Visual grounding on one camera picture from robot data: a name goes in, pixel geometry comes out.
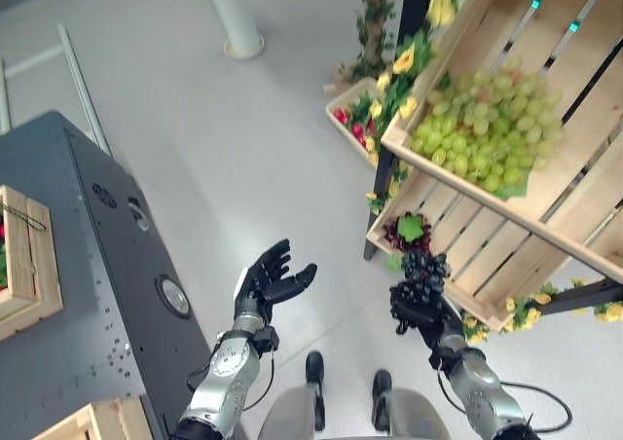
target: concrete floor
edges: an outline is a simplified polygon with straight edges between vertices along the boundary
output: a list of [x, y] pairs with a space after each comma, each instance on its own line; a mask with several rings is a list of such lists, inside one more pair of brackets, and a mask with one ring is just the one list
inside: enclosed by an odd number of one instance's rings
[[[275, 385], [243, 416], [255, 438], [272, 401], [304, 379], [309, 350], [325, 354], [327, 427], [318, 438], [373, 434], [375, 371], [430, 398], [454, 438], [467, 420], [444, 400], [416, 333], [396, 337], [388, 288], [399, 276], [362, 260], [373, 172], [324, 115], [330, 69], [356, 54], [357, 0], [252, 0], [265, 52], [234, 62], [209, 0], [29, 0], [0, 14], [8, 66], [73, 39], [116, 158], [143, 189], [208, 341], [229, 328], [239, 270], [275, 241], [294, 267], [315, 261], [311, 288], [275, 308]], [[18, 125], [59, 109], [86, 129], [58, 59], [9, 82]], [[577, 264], [558, 274], [594, 277]], [[623, 419], [623, 325], [557, 315], [483, 345], [507, 380], [542, 385], [574, 411], [558, 439], [614, 439]], [[249, 400], [268, 381], [267, 361]], [[517, 393], [533, 424], [562, 420], [547, 400]]]

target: wooden crate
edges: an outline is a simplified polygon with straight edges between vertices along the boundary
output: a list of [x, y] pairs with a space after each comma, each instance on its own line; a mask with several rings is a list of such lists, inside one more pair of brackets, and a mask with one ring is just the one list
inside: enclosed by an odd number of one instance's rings
[[50, 212], [7, 186], [0, 199], [46, 226], [39, 231], [3, 211], [9, 287], [0, 291], [0, 340], [62, 309]]
[[359, 96], [361, 96], [363, 92], [368, 92], [371, 97], [379, 97], [380, 94], [377, 90], [377, 81], [374, 78], [363, 78], [359, 80], [352, 87], [329, 102], [325, 110], [331, 122], [333, 122], [335, 127], [342, 133], [343, 136], [346, 137], [357, 153], [359, 153], [372, 167], [376, 168], [372, 161], [370, 161], [370, 154], [366, 151], [366, 149], [361, 146], [361, 143], [357, 141], [352, 133], [350, 133], [350, 131], [348, 131], [348, 129], [344, 127], [344, 125], [333, 115], [336, 109], [357, 102], [359, 100]]
[[33, 440], [150, 440], [138, 398], [91, 403]]
[[[439, 42], [438, 56], [415, 82], [416, 98], [425, 100], [446, 71], [458, 74], [491, 66], [531, 1], [463, 0]], [[543, 0], [509, 56], [520, 56], [526, 71], [538, 70], [585, 2]], [[564, 95], [560, 116], [623, 34], [622, 10], [623, 0], [598, 0], [549, 70], [550, 87]], [[420, 173], [386, 207], [368, 239], [387, 250], [382, 240], [387, 219], [405, 210], [431, 210], [431, 222], [438, 223], [433, 251], [446, 251], [453, 267], [448, 293], [494, 329], [509, 316], [506, 297], [530, 294], [569, 255], [623, 282], [621, 54], [564, 125], [556, 155], [545, 169], [531, 173], [522, 198], [504, 202], [412, 152], [409, 133], [424, 106], [406, 123], [395, 118], [385, 132], [383, 144]], [[577, 183], [586, 166], [590, 170]], [[426, 206], [430, 202], [438, 204]]]

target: wire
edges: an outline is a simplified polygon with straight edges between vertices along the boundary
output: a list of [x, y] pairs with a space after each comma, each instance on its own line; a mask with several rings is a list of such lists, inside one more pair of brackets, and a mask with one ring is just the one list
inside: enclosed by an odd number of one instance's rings
[[257, 401], [255, 401], [250, 406], [247, 406], [246, 408], [244, 408], [243, 410], [244, 413], [248, 411], [249, 409], [252, 409], [258, 404], [260, 404], [260, 402], [266, 397], [266, 395], [269, 394], [269, 391], [271, 390], [271, 386], [273, 386], [274, 379], [275, 379], [275, 356], [273, 355], [273, 352], [271, 351], [271, 379], [269, 380], [269, 385], [266, 387], [266, 389], [264, 390], [264, 393], [262, 393], [262, 396], [260, 396]]
[[193, 384], [191, 384], [191, 379], [193, 377], [203, 374], [204, 372], [207, 371], [207, 369], [209, 369], [209, 367], [210, 367], [210, 361], [208, 360], [199, 369], [195, 369], [193, 372], [191, 372], [190, 374], [186, 376], [186, 387], [190, 390], [191, 393], [194, 393], [195, 390], [197, 389], [196, 386], [193, 386]]
[[534, 433], [555, 433], [555, 432], [560, 432], [561, 430], [569, 427], [571, 425], [571, 423], [573, 422], [573, 413], [571, 412], [570, 407], [567, 405], [567, 403], [565, 401], [563, 401], [561, 398], [556, 396], [554, 393], [551, 393], [551, 392], [547, 391], [546, 389], [541, 388], [540, 386], [527, 385], [527, 384], [517, 384], [517, 383], [514, 383], [514, 382], [501, 382], [501, 383], [504, 386], [512, 386], [512, 387], [515, 387], [515, 388], [521, 388], [521, 389], [528, 389], [528, 390], [532, 390], [532, 391], [537, 391], [537, 392], [539, 392], [541, 394], [544, 394], [548, 398], [553, 399], [554, 401], [556, 401], [565, 410], [565, 413], [567, 414], [567, 418], [565, 419], [565, 421], [563, 423], [560, 423], [559, 425], [555, 425], [553, 427], [536, 428], [534, 430]]
[[441, 392], [444, 393], [444, 396], [446, 396], [446, 399], [448, 400], [448, 402], [450, 404], [452, 404], [455, 409], [457, 411], [459, 411], [460, 413], [465, 414], [465, 411], [457, 404], [455, 403], [452, 399], [450, 399], [450, 395], [448, 394], [448, 391], [446, 391], [446, 388], [444, 387], [444, 383], [441, 381], [441, 363], [439, 364], [439, 367], [437, 367], [437, 382], [439, 383], [439, 387], [441, 388]]
[[[460, 413], [465, 414], [465, 411], [455, 402], [450, 398], [450, 395], [448, 394], [448, 391], [446, 390], [446, 388], [444, 387], [443, 381], [441, 380], [441, 364], [439, 364], [439, 367], [437, 368], [437, 382], [439, 383], [439, 387], [441, 388], [441, 392], [444, 393], [444, 396], [446, 397], [446, 399], [448, 400], [448, 402]], [[565, 428], [569, 427], [571, 425], [571, 423], [573, 422], [573, 413], [571, 412], [570, 407], [568, 406], [568, 404], [563, 401], [561, 398], [559, 398], [558, 396], [556, 396], [554, 393], [551, 393], [550, 391], [541, 388], [540, 386], [534, 386], [534, 385], [527, 385], [527, 384], [518, 384], [515, 382], [500, 382], [502, 385], [504, 386], [511, 386], [514, 388], [520, 388], [520, 389], [528, 389], [528, 390], [532, 390], [532, 391], [537, 391], [541, 394], [544, 394], [545, 396], [549, 397], [550, 399], [553, 399], [554, 401], [556, 401], [556, 403], [558, 403], [564, 410], [565, 413], [567, 414], [567, 418], [565, 419], [564, 422], [555, 425], [553, 427], [544, 427], [544, 428], [535, 428], [533, 431], [534, 433], [555, 433], [555, 432], [560, 432], [561, 430], [564, 430]]]

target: green grapes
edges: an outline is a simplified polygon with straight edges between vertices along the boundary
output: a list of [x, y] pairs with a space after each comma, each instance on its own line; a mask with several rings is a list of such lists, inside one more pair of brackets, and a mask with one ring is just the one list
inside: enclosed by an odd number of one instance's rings
[[430, 92], [411, 149], [492, 193], [544, 168], [564, 133], [555, 113], [563, 95], [540, 75], [523, 74], [520, 63], [508, 58]]

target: black metal frame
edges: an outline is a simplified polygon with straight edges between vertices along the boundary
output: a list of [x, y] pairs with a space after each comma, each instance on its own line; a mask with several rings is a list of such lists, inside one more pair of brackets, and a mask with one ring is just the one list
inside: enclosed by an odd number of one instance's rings
[[[429, 0], [403, 0], [402, 12], [400, 15], [400, 28], [398, 30], [398, 43], [404, 41], [405, 36], [413, 36], [424, 25], [424, 18], [428, 8]], [[396, 157], [385, 146], [381, 146], [379, 153], [379, 165], [377, 166], [377, 174], [374, 181], [374, 193], [379, 197], [387, 193], [389, 178], [395, 167]], [[370, 230], [377, 219], [377, 215], [370, 213], [368, 218], [368, 228]], [[366, 240], [363, 258], [370, 260], [377, 251], [377, 246], [369, 240]]]
[[547, 315], [615, 301], [623, 301], [623, 284], [605, 277], [601, 281], [555, 294], [548, 304], [540, 305], [532, 301], [529, 303], [529, 306]]

